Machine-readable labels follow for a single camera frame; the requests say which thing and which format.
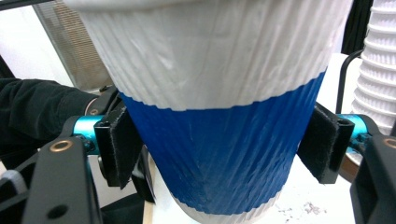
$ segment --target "bolt hole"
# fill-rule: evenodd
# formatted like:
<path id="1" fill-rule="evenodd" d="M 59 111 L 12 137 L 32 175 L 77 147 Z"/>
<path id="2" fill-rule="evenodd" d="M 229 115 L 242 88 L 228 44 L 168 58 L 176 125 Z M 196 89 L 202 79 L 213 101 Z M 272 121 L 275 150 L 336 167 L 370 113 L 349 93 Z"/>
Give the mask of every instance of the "bolt hole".
<path id="1" fill-rule="evenodd" d="M 60 148 L 67 147 L 67 145 L 69 145 L 68 142 L 61 142 L 61 143 L 54 145 L 53 147 L 55 147 L 56 149 L 60 149 Z"/>
<path id="2" fill-rule="evenodd" d="M 66 214 L 67 209 L 68 209 L 67 206 L 64 204 L 58 205 L 52 208 L 51 210 L 49 210 L 49 212 L 47 213 L 47 217 L 49 219 L 56 219 L 62 217 L 64 216 L 64 214 Z"/>
<path id="3" fill-rule="evenodd" d="M 395 140 L 395 139 L 386 138 L 386 139 L 384 140 L 384 142 L 385 142 L 385 145 L 387 145 L 388 147 L 396 148 L 396 140 Z"/>
<path id="4" fill-rule="evenodd" d="M 99 110 L 97 110 L 97 109 L 93 109 L 90 112 L 91 115 L 97 115 L 98 113 L 99 113 Z"/>

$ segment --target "white paper cup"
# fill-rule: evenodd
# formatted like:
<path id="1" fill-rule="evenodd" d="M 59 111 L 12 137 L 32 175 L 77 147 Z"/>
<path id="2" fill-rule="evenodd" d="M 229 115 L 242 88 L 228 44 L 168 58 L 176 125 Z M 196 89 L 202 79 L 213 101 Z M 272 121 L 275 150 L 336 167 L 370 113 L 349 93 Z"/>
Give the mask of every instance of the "white paper cup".
<path id="1" fill-rule="evenodd" d="M 202 223 L 264 214 L 351 0 L 65 2 L 80 11 L 180 207 Z"/>
<path id="2" fill-rule="evenodd" d="M 372 7 L 371 11 L 378 14 L 396 14 L 396 7 Z"/>
<path id="3" fill-rule="evenodd" d="M 396 13 L 372 12 L 369 24 L 374 27 L 396 31 Z"/>
<path id="4" fill-rule="evenodd" d="M 375 31 L 375 32 L 382 33 L 382 34 L 396 35 L 396 30 L 393 29 L 392 27 L 384 28 L 384 27 L 380 27 L 380 26 L 374 26 L 369 23 L 368 28 L 370 31 Z"/>
<path id="5" fill-rule="evenodd" d="M 396 104 L 394 102 L 377 99 L 359 88 L 354 91 L 354 97 L 360 105 L 364 105 L 379 114 L 396 117 Z"/>
<path id="6" fill-rule="evenodd" d="M 376 63 L 387 64 L 396 66 L 396 48 L 385 48 L 376 44 L 373 44 L 367 40 L 364 41 L 366 47 L 364 49 L 364 56 Z"/>
<path id="7" fill-rule="evenodd" d="M 396 88 L 394 87 L 380 85 L 362 76 L 358 78 L 357 86 L 364 93 L 377 99 L 393 103 L 396 102 Z"/>
<path id="8" fill-rule="evenodd" d="M 375 122 L 375 124 L 378 126 L 379 131 L 382 134 L 386 134 L 386 135 L 390 134 L 393 123 L 396 120 L 396 118 L 377 113 L 377 112 L 371 110 L 370 108 L 367 108 L 364 105 L 361 105 L 357 100 L 353 101 L 351 107 L 352 107 L 353 114 L 363 114 L 363 115 L 370 117 Z"/>
<path id="9" fill-rule="evenodd" d="M 383 34 L 369 31 L 364 39 L 364 43 L 376 49 L 396 50 L 396 34 Z"/>
<path id="10" fill-rule="evenodd" d="M 379 8 L 379 10 L 396 9 L 396 2 L 393 0 L 374 0 L 373 8 Z"/>
<path id="11" fill-rule="evenodd" d="M 359 68 L 361 76 L 376 82 L 380 85 L 396 87 L 396 71 L 386 68 L 375 67 L 365 61 L 361 63 Z"/>
<path id="12" fill-rule="evenodd" d="M 369 58 L 368 56 L 370 56 L 370 55 L 367 56 L 367 54 L 368 53 L 366 52 L 366 50 L 361 53 L 361 58 L 364 63 L 370 64 L 371 66 L 374 66 L 376 68 L 385 69 L 385 70 L 389 70 L 389 71 L 396 71 L 396 65 L 379 63 L 379 62 L 375 61 L 375 58 L 373 57 L 373 55 Z"/>

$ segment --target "black plastic part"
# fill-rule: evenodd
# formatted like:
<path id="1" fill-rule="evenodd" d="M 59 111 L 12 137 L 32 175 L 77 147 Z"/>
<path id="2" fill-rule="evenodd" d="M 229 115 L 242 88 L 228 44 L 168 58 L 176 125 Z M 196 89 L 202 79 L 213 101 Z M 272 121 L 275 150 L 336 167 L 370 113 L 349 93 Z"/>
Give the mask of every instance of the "black plastic part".
<path id="1" fill-rule="evenodd" d="M 392 131 L 390 131 L 390 136 L 396 137 L 396 120 L 393 123 Z"/>
<path id="2" fill-rule="evenodd" d="M 0 55 L 0 77 L 15 77 L 1 55 Z"/>
<path id="3" fill-rule="evenodd" d="M 107 184 L 123 189 L 131 177 L 143 146 L 123 102 L 93 127 Z"/>
<path id="4" fill-rule="evenodd" d="M 117 105 L 121 98 L 115 86 L 108 87 L 100 97 L 98 97 L 88 108 L 88 115 L 104 115 L 112 110 L 112 106 Z"/>
<path id="5" fill-rule="evenodd" d="M 146 201 L 155 203 L 154 189 L 152 188 L 151 174 L 149 172 L 149 151 L 146 147 L 142 148 L 139 160 L 134 167 L 132 180 L 137 193 Z"/>
<path id="6" fill-rule="evenodd" d="M 43 146 L 22 223 L 102 223 L 88 167 L 79 138 L 57 138 Z"/>
<path id="7" fill-rule="evenodd" d="M 356 223 L 396 223 L 396 138 L 373 136 L 363 158 L 350 189 Z"/>
<path id="8" fill-rule="evenodd" d="M 366 124 L 368 134 L 370 134 L 371 136 L 377 134 L 382 135 L 382 133 L 378 129 L 378 126 L 376 126 L 375 121 L 373 121 L 370 117 L 362 114 L 359 114 L 358 116 L 364 121 L 364 124 Z"/>
<path id="9" fill-rule="evenodd" d="M 27 186 L 30 188 L 37 154 L 23 162 L 15 170 L 18 171 Z M 7 224 L 19 224 L 26 205 L 29 190 L 17 194 L 13 185 L 7 179 L 0 179 L 0 221 Z"/>
<path id="10" fill-rule="evenodd" d="M 53 0 L 3 0 L 0 1 L 0 11 L 12 9 L 15 7 L 27 7 L 34 4 L 50 2 Z"/>
<path id="11" fill-rule="evenodd" d="M 64 123 L 61 134 L 59 134 L 59 137 L 73 136 L 74 127 L 79 118 L 81 118 L 81 116 L 73 116 L 67 119 L 66 122 Z"/>
<path id="12" fill-rule="evenodd" d="M 349 55 L 364 48 L 364 38 L 367 36 L 373 0 L 353 1 L 352 9 L 346 21 L 341 53 Z"/>
<path id="13" fill-rule="evenodd" d="M 297 154 L 319 183 L 335 183 L 354 126 L 348 119 L 315 105 Z"/>
<path id="14" fill-rule="evenodd" d="M 6 169 L 13 170 L 36 153 L 37 149 L 33 148 L 14 150 L 7 154 L 0 155 L 0 161 L 3 163 Z"/>
<path id="15" fill-rule="evenodd" d="M 114 203 L 106 205 L 102 210 L 105 224 L 142 224 L 145 200 L 132 194 Z"/>

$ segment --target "metal screw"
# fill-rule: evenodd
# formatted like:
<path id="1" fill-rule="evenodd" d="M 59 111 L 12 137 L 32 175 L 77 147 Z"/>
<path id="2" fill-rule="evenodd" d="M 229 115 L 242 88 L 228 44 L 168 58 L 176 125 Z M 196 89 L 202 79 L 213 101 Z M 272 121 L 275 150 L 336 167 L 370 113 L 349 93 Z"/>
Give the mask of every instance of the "metal screw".
<path id="1" fill-rule="evenodd" d="M 90 111 L 90 114 L 91 115 L 97 115 L 99 113 L 99 111 L 97 110 L 97 109 L 92 109 L 91 111 Z"/>
<path id="2" fill-rule="evenodd" d="M 386 139 L 384 139 L 384 143 L 385 143 L 385 145 L 387 145 L 388 147 L 396 148 L 396 140 L 393 139 L 393 138 L 386 138 Z"/>
<path id="3" fill-rule="evenodd" d="M 93 141 L 85 139 L 82 141 L 82 144 L 84 145 L 86 152 L 91 152 L 95 150 L 95 144 L 93 143 Z"/>
<path id="4" fill-rule="evenodd" d="M 104 86 L 101 89 L 99 89 L 99 92 L 104 92 L 108 90 L 108 86 Z"/>
<path id="5" fill-rule="evenodd" d="M 59 141 L 57 143 L 52 144 L 52 146 L 50 146 L 49 150 L 52 152 L 61 152 L 61 151 L 65 151 L 65 150 L 69 149 L 71 146 L 73 146 L 73 142 L 71 142 L 69 140 L 63 140 L 63 141 Z"/>

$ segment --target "white table surface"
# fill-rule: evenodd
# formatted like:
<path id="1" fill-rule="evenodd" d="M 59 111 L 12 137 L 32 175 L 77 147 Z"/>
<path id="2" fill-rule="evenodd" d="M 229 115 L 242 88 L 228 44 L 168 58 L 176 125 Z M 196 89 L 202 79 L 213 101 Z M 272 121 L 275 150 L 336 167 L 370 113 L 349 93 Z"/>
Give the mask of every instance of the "white table surface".
<path id="1" fill-rule="evenodd" d="M 318 102 L 332 112 L 335 111 L 339 71 L 345 58 L 346 55 L 342 54 L 332 56 L 318 95 Z M 360 64 L 361 60 L 357 59 L 348 67 L 342 111 L 344 114 L 350 112 Z M 172 199 L 158 169 L 154 168 L 152 173 L 156 204 L 145 204 L 144 224 L 198 223 L 188 217 Z M 279 199 L 256 223 L 355 223 L 349 188 L 350 183 L 341 176 L 334 185 L 320 185 L 296 156 Z"/>

